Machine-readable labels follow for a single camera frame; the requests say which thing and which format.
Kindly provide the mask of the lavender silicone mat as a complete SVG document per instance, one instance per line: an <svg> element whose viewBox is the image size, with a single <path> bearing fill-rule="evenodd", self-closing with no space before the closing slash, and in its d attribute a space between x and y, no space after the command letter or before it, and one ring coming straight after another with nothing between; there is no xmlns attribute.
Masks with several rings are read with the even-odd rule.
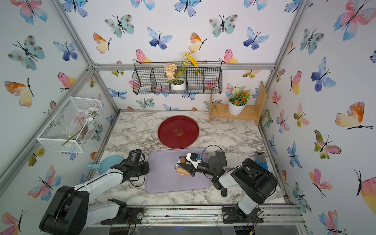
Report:
<svg viewBox="0 0 376 235"><path fill-rule="evenodd" d="M203 148L186 148L154 151L149 154L149 173L146 176L147 193L169 193L192 190L203 190L212 184L210 179L202 173L194 177L182 175L176 172L175 166L180 157L187 153L203 154L203 161L207 161L207 154Z"/></svg>

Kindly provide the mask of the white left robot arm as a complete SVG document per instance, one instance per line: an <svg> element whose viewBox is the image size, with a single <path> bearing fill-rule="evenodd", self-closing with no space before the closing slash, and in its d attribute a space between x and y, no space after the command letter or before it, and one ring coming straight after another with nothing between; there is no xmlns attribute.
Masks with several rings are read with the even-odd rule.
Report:
<svg viewBox="0 0 376 235"><path fill-rule="evenodd" d="M145 154L136 149L92 180L75 187L62 186L42 217L39 229L50 235L79 235L87 227L98 223L140 225L144 208L129 208L126 202L118 199L97 205L91 205L91 202L115 186L146 176L149 170Z"/></svg>

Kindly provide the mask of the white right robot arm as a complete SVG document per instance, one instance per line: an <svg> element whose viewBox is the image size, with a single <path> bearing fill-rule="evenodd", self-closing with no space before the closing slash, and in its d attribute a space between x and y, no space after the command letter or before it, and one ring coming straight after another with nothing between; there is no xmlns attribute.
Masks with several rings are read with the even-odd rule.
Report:
<svg viewBox="0 0 376 235"><path fill-rule="evenodd" d="M213 186L221 192L222 197L227 197L227 189L232 186L239 186L244 191L245 195L235 206L235 211L228 212L228 215L233 214L238 220L257 214L257 207L273 195L278 185L271 172L250 158L230 170L226 169L227 159L223 151L217 151L207 162L196 153L188 153L186 157L180 157L182 159L186 161L177 162L177 173L191 177L196 173L211 176Z"/></svg>

